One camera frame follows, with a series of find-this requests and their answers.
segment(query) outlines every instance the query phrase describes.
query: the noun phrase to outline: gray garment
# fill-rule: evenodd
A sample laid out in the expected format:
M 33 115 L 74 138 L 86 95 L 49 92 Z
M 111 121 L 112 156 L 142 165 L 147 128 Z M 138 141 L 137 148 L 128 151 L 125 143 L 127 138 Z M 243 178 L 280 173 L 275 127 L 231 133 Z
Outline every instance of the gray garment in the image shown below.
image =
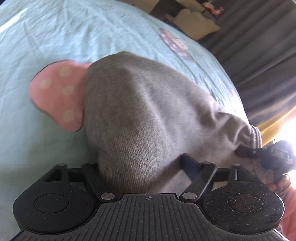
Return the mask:
M 256 127 L 225 113 L 182 74 L 127 52 L 89 67 L 85 127 L 100 172 L 116 191 L 180 194 L 190 184 L 179 166 L 182 153 L 263 173 L 258 161 L 233 153 L 240 144 L 261 146 Z
M 258 126 L 296 103 L 296 4 L 229 0 L 225 9 L 215 22 L 221 29 L 199 42 L 221 63 Z

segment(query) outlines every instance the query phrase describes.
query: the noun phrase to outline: dark curtain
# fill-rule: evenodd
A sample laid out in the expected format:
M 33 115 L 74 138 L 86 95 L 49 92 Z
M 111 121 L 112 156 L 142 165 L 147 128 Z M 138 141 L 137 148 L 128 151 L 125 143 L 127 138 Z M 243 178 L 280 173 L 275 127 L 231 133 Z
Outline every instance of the dark curtain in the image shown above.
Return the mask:
M 236 86 L 251 124 L 296 105 L 296 4 L 292 0 L 230 0 L 221 30 L 200 43 Z

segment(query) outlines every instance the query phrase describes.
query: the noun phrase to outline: light blue bed sheet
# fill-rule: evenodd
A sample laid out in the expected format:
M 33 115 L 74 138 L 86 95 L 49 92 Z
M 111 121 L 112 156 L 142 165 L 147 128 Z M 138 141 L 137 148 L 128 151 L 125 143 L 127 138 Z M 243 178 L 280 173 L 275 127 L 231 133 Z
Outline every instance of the light blue bed sheet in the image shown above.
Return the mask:
M 175 55 L 167 29 L 194 61 Z M 31 79 L 59 60 L 93 62 L 120 51 L 161 62 L 210 93 L 231 114 L 247 117 L 229 77 L 202 46 L 128 4 L 111 0 L 6 0 L 0 6 L 0 240 L 19 231 L 14 200 L 56 163 L 95 162 L 85 130 L 67 133 L 31 103 Z

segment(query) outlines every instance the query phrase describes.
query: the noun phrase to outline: bed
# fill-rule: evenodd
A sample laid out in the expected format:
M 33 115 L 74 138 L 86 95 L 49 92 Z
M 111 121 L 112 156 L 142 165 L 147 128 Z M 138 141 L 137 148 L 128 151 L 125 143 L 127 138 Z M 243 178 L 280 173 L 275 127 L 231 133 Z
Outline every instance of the bed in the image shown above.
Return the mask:
M 45 66 L 60 60 L 94 62 L 120 51 L 161 62 L 210 93 L 248 122 L 242 102 L 218 61 L 183 33 L 143 11 L 112 0 L 6 0 L 0 5 L 0 240 L 19 232 L 14 200 L 57 163 L 95 162 L 85 130 L 63 131 L 31 103 L 28 88 Z M 188 47 L 175 54 L 167 30 Z

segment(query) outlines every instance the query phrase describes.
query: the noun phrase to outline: pink polka dot pattern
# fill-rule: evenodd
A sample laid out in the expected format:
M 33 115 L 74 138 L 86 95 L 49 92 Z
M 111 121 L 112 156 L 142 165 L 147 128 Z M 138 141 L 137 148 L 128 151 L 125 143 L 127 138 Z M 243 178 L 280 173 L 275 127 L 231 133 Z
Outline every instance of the pink polka dot pattern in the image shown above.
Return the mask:
M 85 75 L 90 65 L 55 62 L 40 71 L 30 84 L 32 102 L 66 131 L 78 131 L 83 124 Z

